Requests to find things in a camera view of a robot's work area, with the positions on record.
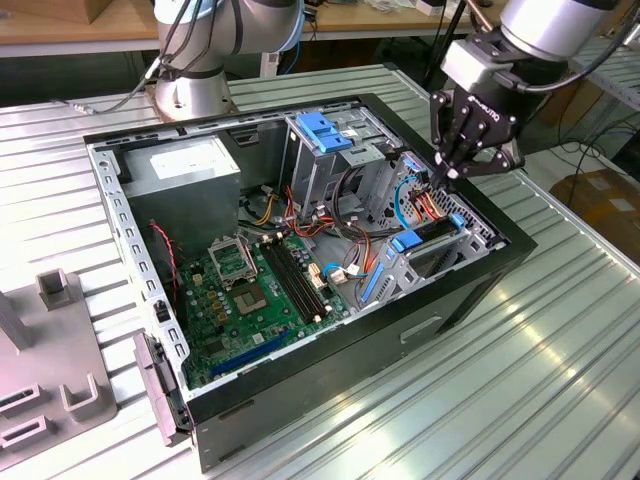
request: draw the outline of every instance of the ram slot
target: ram slot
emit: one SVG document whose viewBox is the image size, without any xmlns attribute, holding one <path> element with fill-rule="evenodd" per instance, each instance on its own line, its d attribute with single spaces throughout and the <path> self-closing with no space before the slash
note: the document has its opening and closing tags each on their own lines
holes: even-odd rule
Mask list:
<svg viewBox="0 0 640 480">
<path fill-rule="evenodd" d="M 316 316 L 324 317 L 322 302 L 300 272 L 289 250 L 282 244 L 263 245 L 262 254 L 280 285 L 305 323 L 313 323 Z"/>
</svg>

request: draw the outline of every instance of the wooden workbench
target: wooden workbench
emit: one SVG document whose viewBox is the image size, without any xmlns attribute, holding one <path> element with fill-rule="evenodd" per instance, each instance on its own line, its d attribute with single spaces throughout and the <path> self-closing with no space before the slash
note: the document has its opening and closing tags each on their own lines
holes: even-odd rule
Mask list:
<svg viewBox="0 0 640 480">
<path fill-rule="evenodd" d="M 497 22 L 506 0 L 487 9 Z M 323 5 L 318 9 L 317 40 L 432 35 L 440 17 L 415 9 L 382 13 L 364 2 L 357 5 Z M 468 28 L 462 22 L 461 27 Z M 305 25 L 302 40 L 311 37 Z M 151 50 L 158 33 L 149 0 L 114 0 L 91 24 L 65 22 L 26 13 L 0 19 L 0 57 Z"/>
</svg>

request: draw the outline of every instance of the gray plastic part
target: gray plastic part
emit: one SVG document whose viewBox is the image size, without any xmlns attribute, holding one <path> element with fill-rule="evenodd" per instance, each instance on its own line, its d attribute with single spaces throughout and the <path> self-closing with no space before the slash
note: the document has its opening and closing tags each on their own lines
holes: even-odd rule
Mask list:
<svg viewBox="0 0 640 480">
<path fill-rule="evenodd" d="M 79 400 L 80 395 L 71 393 L 66 385 L 60 385 L 62 406 L 76 422 L 87 420 L 100 413 L 104 408 L 100 387 L 96 385 L 96 379 L 93 378 L 92 373 L 87 374 L 87 382 L 89 383 L 89 398 L 84 400 Z"/>
<path fill-rule="evenodd" d="M 31 332 L 22 323 L 18 314 L 13 310 L 11 302 L 2 292 L 0 292 L 0 329 L 18 352 L 31 346 L 33 340 Z"/>
<path fill-rule="evenodd" d="M 384 154 L 375 146 L 363 143 L 347 150 L 340 150 L 340 155 L 352 168 L 362 167 L 370 162 L 384 160 Z"/>
<path fill-rule="evenodd" d="M 60 269 L 37 275 L 36 287 L 38 288 L 38 295 L 40 295 L 49 311 L 73 303 L 67 276 Z"/>
<path fill-rule="evenodd" d="M 25 388 L 0 396 L 0 415 L 5 418 L 15 417 L 30 408 L 43 403 L 46 394 L 40 385 L 34 383 Z"/>
<path fill-rule="evenodd" d="M 133 337 L 135 350 L 133 354 L 142 375 L 147 395 L 151 402 L 151 408 L 158 423 L 158 429 L 165 446 L 173 447 L 189 438 L 186 431 L 188 425 L 178 426 L 174 407 L 170 401 L 171 392 L 177 391 L 177 385 L 169 363 L 158 355 L 151 354 L 153 348 L 149 345 L 148 337 L 144 333 L 138 333 Z"/>
<path fill-rule="evenodd" d="M 54 426 L 49 419 L 40 415 L 0 433 L 0 447 L 7 452 L 19 453 L 44 438 L 52 436 L 54 432 Z"/>
<path fill-rule="evenodd" d="M 0 471 L 110 420 L 117 410 L 80 279 L 60 270 L 38 279 L 5 293 L 33 342 L 16 355 L 14 343 L 0 335 Z M 33 430 L 6 439 L 21 426 Z"/>
</svg>

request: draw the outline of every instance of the motherboard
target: motherboard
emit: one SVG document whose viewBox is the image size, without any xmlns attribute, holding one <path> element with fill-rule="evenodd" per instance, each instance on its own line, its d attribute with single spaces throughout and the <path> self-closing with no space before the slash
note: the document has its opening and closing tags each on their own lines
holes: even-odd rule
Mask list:
<svg viewBox="0 0 640 480">
<path fill-rule="evenodd" d="M 349 316 L 333 287 L 314 285 L 309 265 L 310 252 L 292 235 L 269 243 L 229 239 L 179 268 L 187 302 L 182 323 L 191 350 L 184 364 L 189 388 Z"/>
</svg>

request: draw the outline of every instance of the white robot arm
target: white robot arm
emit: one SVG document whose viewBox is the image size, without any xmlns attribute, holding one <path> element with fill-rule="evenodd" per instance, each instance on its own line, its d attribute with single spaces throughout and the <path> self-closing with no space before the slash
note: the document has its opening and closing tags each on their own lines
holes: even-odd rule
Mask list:
<svg viewBox="0 0 640 480">
<path fill-rule="evenodd" d="M 157 0 L 154 13 L 164 52 L 156 103 L 173 120 L 229 112 L 224 57 L 288 50 L 304 25 L 303 0 Z"/>
</svg>

